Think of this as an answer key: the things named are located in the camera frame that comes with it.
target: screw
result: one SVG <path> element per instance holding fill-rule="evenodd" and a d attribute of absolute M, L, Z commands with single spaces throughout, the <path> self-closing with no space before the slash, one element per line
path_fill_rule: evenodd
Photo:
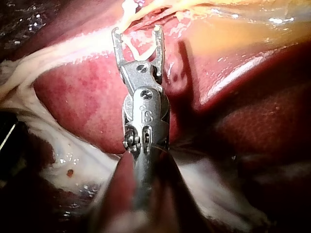
<path fill-rule="evenodd" d="M 143 100 L 150 100 L 152 98 L 152 92 L 150 90 L 143 90 L 141 93 L 140 93 L 140 97 L 143 99 Z"/>
<path fill-rule="evenodd" d="M 146 73 L 147 70 L 148 70 L 148 67 L 144 64 L 142 65 L 139 65 L 137 68 L 136 68 L 137 72 L 138 73 Z"/>
<path fill-rule="evenodd" d="M 125 148 L 131 147 L 134 142 L 134 132 L 129 130 L 125 133 L 123 145 Z"/>

